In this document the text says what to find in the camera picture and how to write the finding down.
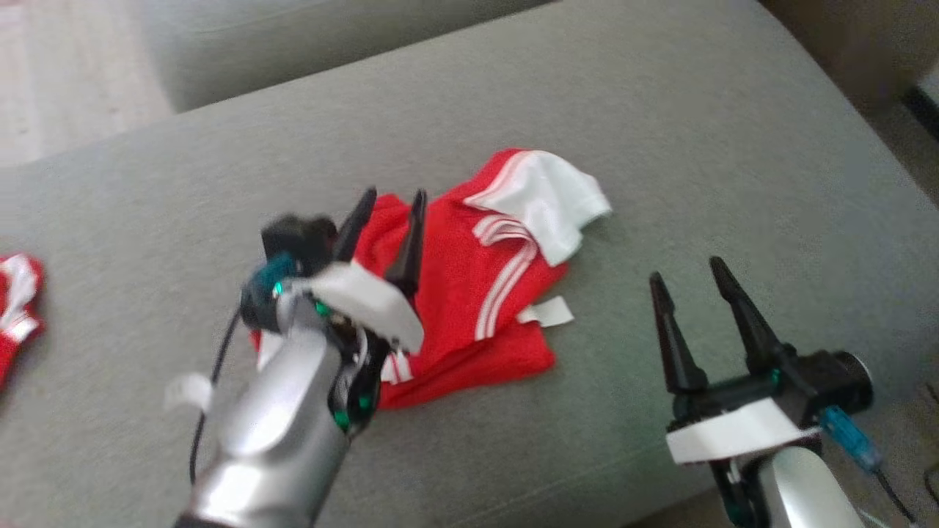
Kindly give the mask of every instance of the gray fabric surface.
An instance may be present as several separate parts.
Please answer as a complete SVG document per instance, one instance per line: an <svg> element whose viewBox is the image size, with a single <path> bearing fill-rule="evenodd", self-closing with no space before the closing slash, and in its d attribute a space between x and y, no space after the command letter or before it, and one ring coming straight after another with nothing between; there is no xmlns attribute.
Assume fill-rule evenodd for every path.
<svg viewBox="0 0 939 528"><path fill-rule="evenodd" d="M781 336L856 352L886 397L939 344L939 213L759 4L559 3L0 175L4 249L49 268L49 331L0 408L0 518L169 525L193 415L162 389L210 368L259 227L369 184L438 195L509 146L566 157L615 209L552 292L577 315L547 331L558 364L381 414L324 526L617 526L703 490L664 445L653 270L715 380L744 365L713 254Z"/></svg>
<svg viewBox="0 0 939 528"><path fill-rule="evenodd" d="M178 111L334 68L548 0L136 0Z"/></svg>

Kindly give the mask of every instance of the black cable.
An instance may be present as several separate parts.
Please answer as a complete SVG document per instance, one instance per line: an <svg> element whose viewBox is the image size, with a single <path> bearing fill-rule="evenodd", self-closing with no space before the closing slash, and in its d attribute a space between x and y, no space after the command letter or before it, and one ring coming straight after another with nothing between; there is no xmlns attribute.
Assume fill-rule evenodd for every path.
<svg viewBox="0 0 939 528"><path fill-rule="evenodd" d="M225 354L228 352L228 344L231 343L232 334L235 333L235 327L238 326L241 314L240 307L235 309L231 320L228 321L228 328L225 330L225 336L222 338L222 344L219 351L215 354L215 366L212 367L212 375L209 381L214 387L219 381L219 375L222 374L222 365L225 362ZM195 425L195 433L192 435L192 448L189 452L189 483L195 484L195 463L199 458L199 443L202 442L202 429L206 426L206 414L199 414L199 422Z"/></svg>
<svg viewBox="0 0 939 528"><path fill-rule="evenodd" d="M890 500L893 501L893 505L897 507L903 516L910 521L910 524L916 524L916 517L913 516L913 512L900 500L900 497L897 496L897 492L893 490L893 487L890 486L890 481L886 479L886 475L881 470L874 472L874 476L877 477L877 482L880 483L881 488L886 492L886 496L890 497Z"/></svg>
<svg viewBox="0 0 939 528"><path fill-rule="evenodd" d="M932 464L923 472L923 485L926 486L926 491L932 497L932 501L936 503L936 506L939 506L939 493L936 493L936 488L932 486L932 475L936 472L939 472L939 463Z"/></svg>

